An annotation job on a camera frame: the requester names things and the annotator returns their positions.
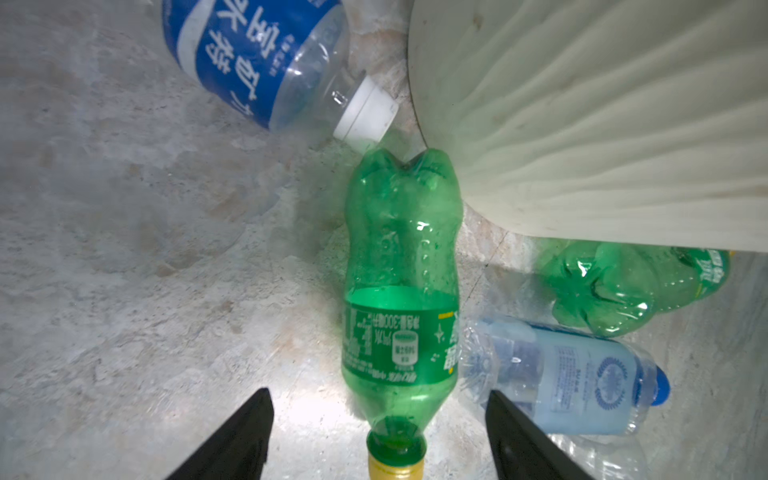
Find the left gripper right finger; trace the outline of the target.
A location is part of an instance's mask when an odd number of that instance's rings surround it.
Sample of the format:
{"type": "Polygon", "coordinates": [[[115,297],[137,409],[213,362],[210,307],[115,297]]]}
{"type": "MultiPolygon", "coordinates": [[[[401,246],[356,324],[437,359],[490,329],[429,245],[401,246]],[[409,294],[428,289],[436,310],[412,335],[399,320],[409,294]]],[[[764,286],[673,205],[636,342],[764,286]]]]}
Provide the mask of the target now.
{"type": "Polygon", "coordinates": [[[592,479],[498,390],[489,394],[485,423],[499,479],[592,479]]]}

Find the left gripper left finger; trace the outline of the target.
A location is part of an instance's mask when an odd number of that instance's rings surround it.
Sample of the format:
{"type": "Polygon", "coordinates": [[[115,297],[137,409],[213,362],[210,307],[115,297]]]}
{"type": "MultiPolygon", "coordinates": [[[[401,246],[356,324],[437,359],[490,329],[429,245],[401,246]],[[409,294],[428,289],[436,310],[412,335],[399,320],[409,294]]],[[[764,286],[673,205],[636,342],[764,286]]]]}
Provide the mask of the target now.
{"type": "Polygon", "coordinates": [[[273,422],[270,391],[260,388],[167,479],[259,480],[273,422]]]}

